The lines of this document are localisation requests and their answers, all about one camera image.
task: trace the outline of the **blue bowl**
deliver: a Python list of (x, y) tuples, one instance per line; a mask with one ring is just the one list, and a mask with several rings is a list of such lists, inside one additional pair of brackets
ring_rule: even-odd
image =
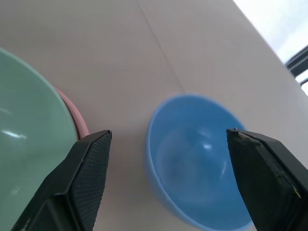
[(243, 125), (218, 103), (183, 94), (162, 103), (147, 134), (144, 165), (161, 203), (206, 231), (245, 231), (253, 223), (238, 191), (227, 128)]

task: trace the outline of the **white table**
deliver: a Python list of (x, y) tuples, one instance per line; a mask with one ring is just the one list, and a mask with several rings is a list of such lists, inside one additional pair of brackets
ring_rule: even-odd
[(231, 0), (4, 0), (0, 45), (113, 131), (95, 231), (192, 231), (152, 195), (141, 156), (167, 97), (209, 96), (308, 166), (308, 97)]

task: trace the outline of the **pink bowl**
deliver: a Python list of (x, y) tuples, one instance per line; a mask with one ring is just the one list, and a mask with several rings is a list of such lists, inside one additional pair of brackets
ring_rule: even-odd
[(79, 139), (82, 139), (85, 136), (89, 135), (90, 133), (89, 133), (88, 127), (87, 127), (82, 115), (80, 114), (80, 112), (76, 108), (76, 106), (59, 89), (57, 89), (57, 88), (55, 88), (55, 89), (57, 90), (57, 92), (61, 96), (62, 100), (64, 101), (65, 105), (67, 106), (69, 112), (72, 115), (72, 118), (74, 120), (76, 129), (77, 129), (77, 132), (78, 132)]

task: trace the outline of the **green bowl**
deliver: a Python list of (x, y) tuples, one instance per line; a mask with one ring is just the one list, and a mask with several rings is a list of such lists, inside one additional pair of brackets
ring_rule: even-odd
[(64, 102), (38, 72), (0, 48), (0, 225), (10, 230), (77, 141)]

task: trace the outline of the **bowl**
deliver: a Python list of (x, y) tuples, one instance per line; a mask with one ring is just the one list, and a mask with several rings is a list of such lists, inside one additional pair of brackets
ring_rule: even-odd
[(228, 110), (199, 95), (162, 103), (149, 124), (145, 171), (160, 202), (206, 231), (245, 231), (253, 223), (238, 191), (227, 128), (244, 129)]
[(84, 121), (82, 115), (80, 114), (79, 110), (76, 108), (76, 106), (61, 92), (59, 89), (57, 89), (57, 92), (61, 96), (62, 100), (64, 101), (65, 105), (67, 106), (69, 112), (71, 113), (71, 116), (74, 120), (77, 132), (78, 132), (78, 137), (79, 139), (84, 138), (85, 136), (88, 136), (89, 130), (86, 125), (86, 122)]
[(11, 230), (77, 140), (71, 115), (55, 89), (0, 48), (1, 230)]

